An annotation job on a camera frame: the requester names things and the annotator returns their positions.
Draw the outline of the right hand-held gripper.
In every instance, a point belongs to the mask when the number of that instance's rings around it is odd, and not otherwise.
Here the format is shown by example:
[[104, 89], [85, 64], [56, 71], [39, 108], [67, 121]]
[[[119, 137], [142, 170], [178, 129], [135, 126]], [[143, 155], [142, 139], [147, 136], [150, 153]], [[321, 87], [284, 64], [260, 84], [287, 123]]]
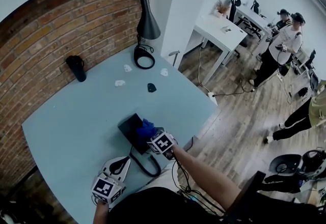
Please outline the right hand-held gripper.
[[156, 128], [156, 134], [149, 138], [147, 144], [155, 154], [162, 154], [166, 159], [173, 160], [172, 147], [176, 144], [174, 137], [165, 131], [164, 128]]

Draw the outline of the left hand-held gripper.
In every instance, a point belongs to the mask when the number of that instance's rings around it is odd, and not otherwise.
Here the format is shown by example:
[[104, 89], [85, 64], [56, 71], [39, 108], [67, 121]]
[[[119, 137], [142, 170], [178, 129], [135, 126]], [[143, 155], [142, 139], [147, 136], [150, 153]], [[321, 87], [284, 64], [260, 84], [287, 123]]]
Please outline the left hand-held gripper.
[[131, 164], [129, 156], [108, 160], [96, 177], [91, 192], [95, 199], [113, 204], [126, 190], [124, 180]]

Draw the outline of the blue microfibre cloth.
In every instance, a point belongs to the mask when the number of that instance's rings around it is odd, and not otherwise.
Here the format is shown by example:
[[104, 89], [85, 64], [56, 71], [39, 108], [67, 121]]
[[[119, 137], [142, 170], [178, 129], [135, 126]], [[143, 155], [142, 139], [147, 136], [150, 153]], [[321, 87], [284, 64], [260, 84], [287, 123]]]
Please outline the blue microfibre cloth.
[[154, 123], [148, 121], [147, 119], [143, 119], [141, 127], [136, 128], [136, 133], [139, 142], [148, 142], [153, 136], [156, 135], [157, 129], [154, 126]]

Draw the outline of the person's left forearm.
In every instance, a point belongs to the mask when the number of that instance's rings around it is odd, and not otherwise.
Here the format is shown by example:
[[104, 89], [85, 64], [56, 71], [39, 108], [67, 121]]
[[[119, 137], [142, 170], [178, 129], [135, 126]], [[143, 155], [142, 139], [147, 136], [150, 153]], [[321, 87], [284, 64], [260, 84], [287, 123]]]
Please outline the person's left forearm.
[[103, 201], [98, 201], [93, 218], [93, 224], [107, 224], [108, 214], [109, 205]]

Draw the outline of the person's right forearm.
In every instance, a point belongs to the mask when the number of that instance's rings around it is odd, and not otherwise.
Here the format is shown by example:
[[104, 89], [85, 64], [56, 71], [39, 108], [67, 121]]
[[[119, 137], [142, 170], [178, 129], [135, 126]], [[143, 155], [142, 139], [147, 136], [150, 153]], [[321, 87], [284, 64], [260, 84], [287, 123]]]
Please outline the person's right forearm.
[[195, 183], [224, 210], [229, 209], [241, 189], [225, 174], [201, 162], [178, 145], [174, 145], [172, 151]]

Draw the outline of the black telephone base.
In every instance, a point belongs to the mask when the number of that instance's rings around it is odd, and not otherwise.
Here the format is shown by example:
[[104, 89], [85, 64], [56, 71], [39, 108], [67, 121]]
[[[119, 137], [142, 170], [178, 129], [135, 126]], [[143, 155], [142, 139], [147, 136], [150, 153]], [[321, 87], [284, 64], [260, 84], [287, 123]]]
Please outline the black telephone base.
[[147, 142], [157, 133], [153, 123], [141, 120], [137, 114], [122, 122], [118, 128], [141, 155], [149, 150]]

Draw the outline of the person's black shirt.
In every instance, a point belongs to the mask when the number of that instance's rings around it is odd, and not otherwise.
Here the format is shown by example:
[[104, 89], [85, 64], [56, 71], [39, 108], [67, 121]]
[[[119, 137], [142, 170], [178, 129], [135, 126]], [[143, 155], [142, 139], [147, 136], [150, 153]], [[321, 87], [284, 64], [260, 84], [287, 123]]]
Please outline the person's black shirt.
[[[236, 208], [246, 224], [326, 224], [310, 204], [272, 199], [260, 193]], [[127, 196], [109, 213], [105, 224], [221, 224], [199, 203], [167, 188], [153, 187]]]

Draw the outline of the white power strip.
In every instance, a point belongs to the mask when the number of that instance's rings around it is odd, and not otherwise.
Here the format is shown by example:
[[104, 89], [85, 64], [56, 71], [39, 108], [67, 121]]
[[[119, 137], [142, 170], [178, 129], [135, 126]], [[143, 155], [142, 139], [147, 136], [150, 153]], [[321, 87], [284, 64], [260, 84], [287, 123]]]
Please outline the white power strip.
[[217, 100], [215, 98], [215, 94], [213, 92], [208, 92], [207, 96], [216, 106], [218, 106]]

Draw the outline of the dark brown chair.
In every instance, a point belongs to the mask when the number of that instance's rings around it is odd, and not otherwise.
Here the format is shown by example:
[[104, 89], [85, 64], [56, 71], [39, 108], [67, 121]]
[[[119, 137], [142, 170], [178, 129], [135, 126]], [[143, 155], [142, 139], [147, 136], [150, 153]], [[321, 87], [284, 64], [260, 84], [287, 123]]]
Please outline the dark brown chair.
[[230, 222], [241, 218], [254, 202], [255, 194], [262, 184], [266, 173], [257, 171], [245, 184], [233, 204], [225, 212], [224, 217]]

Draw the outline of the black drinking bottle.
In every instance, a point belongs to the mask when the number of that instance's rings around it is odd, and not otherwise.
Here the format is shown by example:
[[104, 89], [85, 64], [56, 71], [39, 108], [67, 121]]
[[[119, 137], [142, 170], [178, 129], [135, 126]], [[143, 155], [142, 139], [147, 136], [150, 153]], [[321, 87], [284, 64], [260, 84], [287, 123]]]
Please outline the black drinking bottle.
[[70, 55], [66, 58], [66, 63], [79, 82], [83, 82], [86, 80], [87, 76], [84, 70], [85, 64], [80, 56]]

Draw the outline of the white office desk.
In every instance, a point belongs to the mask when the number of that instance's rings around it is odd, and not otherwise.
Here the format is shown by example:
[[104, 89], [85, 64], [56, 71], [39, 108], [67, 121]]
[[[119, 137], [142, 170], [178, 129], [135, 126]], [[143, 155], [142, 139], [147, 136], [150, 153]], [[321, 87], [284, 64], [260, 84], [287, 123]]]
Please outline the white office desk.
[[248, 21], [257, 26], [264, 33], [263, 37], [261, 38], [262, 40], [266, 40], [271, 33], [270, 28], [267, 26], [268, 22], [266, 19], [256, 14], [248, 7], [240, 6], [236, 8], [235, 17], [238, 17], [238, 20], [235, 23], [237, 26], [244, 21], [243, 18], [246, 18]]
[[[221, 28], [225, 26], [228, 26], [232, 31], [224, 34]], [[198, 46], [205, 47], [208, 41], [222, 51], [220, 57], [216, 60], [213, 67], [201, 82], [202, 85], [208, 83], [220, 65], [225, 66], [229, 62], [237, 46], [247, 36], [247, 33], [243, 29], [230, 22], [226, 17], [216, 17], [212, 14], [200, 15], [197, 18], [193, 34], [195, 36], [191, 36], [189, 39], [185, 55], [192, 52], [192, 50]]]

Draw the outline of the black desk lamp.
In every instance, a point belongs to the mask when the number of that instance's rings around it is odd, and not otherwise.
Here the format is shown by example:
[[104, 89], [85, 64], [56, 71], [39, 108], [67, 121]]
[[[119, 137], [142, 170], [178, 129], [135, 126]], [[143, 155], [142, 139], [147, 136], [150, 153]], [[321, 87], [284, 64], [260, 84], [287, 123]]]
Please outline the black desk lamp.
[[[147, 51], [142, 39], [154, 40], [160, 37], [160, 28], [151, 12], [149, 0], [140, 0], [142, 12], [137, 26], [137, 45], [134, 48], [133, 59], [136, 66], [143, 70], [151, 69], [155, 65], [155, 58]], [[152, 64], [148, 67], [139, 64], [140, 58], [149, 58]]]

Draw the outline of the dried plant in pot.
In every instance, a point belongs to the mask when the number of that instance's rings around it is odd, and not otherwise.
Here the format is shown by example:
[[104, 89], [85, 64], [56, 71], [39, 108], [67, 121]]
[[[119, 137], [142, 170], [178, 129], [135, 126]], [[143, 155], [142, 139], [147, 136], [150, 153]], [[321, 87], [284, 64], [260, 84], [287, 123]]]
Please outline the dried plant in pot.
[[226, 16], [229, 11], [229, 6], [224, 5], [221, 0], [219, 0], [216, 4], [214, 14], [216, 17]]

